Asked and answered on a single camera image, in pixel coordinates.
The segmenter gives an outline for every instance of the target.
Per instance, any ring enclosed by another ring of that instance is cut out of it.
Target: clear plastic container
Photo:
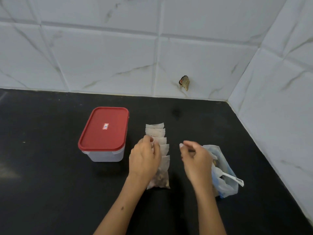
[[[93,162],[123,159],[129,111],[123,107],[95,108],[78,141],[79,149]]]

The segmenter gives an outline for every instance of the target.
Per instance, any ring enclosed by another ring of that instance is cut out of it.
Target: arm
[[[161,161],[160,146],[154,143],[154,153],[151,149],[152,138],[145,135],[131,150],[129,156],[129,175],[115,203],[106,214],[94,235],[122,235],[127,227],[135,207],[156,174]]]
[[[179,147],[185,172],[197,198],[200,235],[226,235],[212,190],[212,157],[196,142],[184,141]]]

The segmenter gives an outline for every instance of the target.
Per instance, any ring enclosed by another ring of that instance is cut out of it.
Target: hand
[[[129,156],[129,175],[133,181],[146,188],[152,177],[156,174],[161,162],[160,146],[157,142],[151,142],[153,138],[145,135],[131,150]]]
[[[184,141],[179,144],[184,162],[185,172],[194,187],[194,190],[201,188],[212,190],[212,162],[210,153],[197,142]]]

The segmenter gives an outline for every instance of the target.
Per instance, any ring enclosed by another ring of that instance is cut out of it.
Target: white plastic spoon
[[[215,173],[217,174],[218,177],[221,177],[222,175],[227,176],[227,177],[233,179],[234,181],[236,181],[239,185],[244,186],[244,181],[243,180],[240,180],[237,177],[234,177],[232,175],[229,175],[229,174],[223,172],[218,167],[215,168]]]

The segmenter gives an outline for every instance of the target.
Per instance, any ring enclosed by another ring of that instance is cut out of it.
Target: white wall
[[[229,98],[239,119],[311,221],[312,10],[313,0],[287,0]]]
[[[285,1],[0,0],[0,87],[227,100]]]

